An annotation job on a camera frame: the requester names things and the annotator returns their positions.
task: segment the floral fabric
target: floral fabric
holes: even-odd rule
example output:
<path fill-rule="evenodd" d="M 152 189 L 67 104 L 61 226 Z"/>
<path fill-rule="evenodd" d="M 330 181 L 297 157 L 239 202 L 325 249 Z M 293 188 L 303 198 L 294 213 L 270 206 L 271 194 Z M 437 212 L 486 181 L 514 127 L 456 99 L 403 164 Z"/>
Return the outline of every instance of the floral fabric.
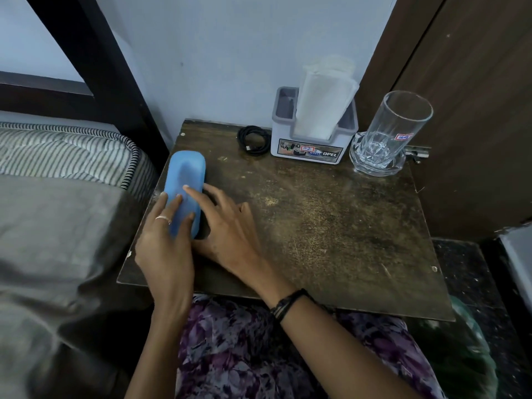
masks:
<path fill-rule="evenodd" d="M 424 397 L 445 397 L 401 319 L 353 311 L 334 311 L 332 315 Z M 179 357 L 178 398 L 327 398 L 261 305 L 196 295 Z"/>

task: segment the ring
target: ring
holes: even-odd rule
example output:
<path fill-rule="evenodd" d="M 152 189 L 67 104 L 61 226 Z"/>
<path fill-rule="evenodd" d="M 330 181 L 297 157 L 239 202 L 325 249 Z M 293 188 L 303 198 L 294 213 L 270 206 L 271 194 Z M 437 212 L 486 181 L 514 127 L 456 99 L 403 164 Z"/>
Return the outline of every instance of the ring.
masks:
<path fill-rule="evenodd" d="M 162 218 L 166 221 L 168 221 L 168 225 L 170 225 L 172 223 L 172 220 L 170 220 L 168 217 L 166 217 L 165 215 L 159 215 L 157 217 L 155 217 L 155 219 L 158 219 L 158 218 Z"/>

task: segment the label sticker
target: label sticker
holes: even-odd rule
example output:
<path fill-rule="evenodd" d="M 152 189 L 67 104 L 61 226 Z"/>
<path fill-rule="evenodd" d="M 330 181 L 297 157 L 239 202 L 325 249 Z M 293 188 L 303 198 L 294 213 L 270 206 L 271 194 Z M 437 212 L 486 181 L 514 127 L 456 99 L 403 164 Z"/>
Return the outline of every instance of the label sticker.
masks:
<path fill-rule="evenodd" d="M 277 153 L 308 158 L 310 160 L 336 162 L 340 157 L 342 150 L 343 149 L 340 147 L 320 146 L 317 144 L 299 144 L 294 140 L 280 139 Z"/>
<path fill-rule="evenodd" d="M 395 136 L 395 139 L 398 140 L 398 141 L 404 141 L 404 140 L 408 140 L 410 137 L 412 137 L 414 135 L 414 133 L 410 133 L 410 134 L 398 134 Z"/>

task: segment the scratched wooden surface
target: scratched wooden surface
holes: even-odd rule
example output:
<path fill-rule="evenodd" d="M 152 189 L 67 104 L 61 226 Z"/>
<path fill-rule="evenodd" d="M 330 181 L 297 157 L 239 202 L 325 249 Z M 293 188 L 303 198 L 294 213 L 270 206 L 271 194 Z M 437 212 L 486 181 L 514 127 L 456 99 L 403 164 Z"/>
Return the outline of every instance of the scratched wooden surface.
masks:
<path fill-rule="evenodd" d="M 265 254 L 296 285 L 338 308 L 453 319 L 408 167 L 394 177 L 372 178 L 353 172 L 347 156 L 338 165 L 250 157 L 238 149 L 238 129 L 187 120 L 172 153 L 201 152 L 206 182 L 236 202 L 249 201 Z M 204 219 L 200 229 L 200 237 L 208 233 Z M 134 256 L 118 282 L 146 285 Z M 195 265 L 197 291 L 255 296 L 212 262 L 195 257 Z"/>

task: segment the tissue box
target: tissue box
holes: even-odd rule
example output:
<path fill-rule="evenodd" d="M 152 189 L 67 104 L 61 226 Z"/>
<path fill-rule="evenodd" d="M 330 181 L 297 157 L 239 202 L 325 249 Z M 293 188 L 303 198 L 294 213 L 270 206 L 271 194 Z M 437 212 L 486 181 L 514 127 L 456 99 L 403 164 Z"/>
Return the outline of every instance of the tissue box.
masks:
<path fill-rule="evenodd" d="M 345 111 L 329 140 L 294 134 L 299 88 L 282 86 L 273 106 L 270 152 L 276 157 L 336 165 L 359 129 L 355 101 Z"/>

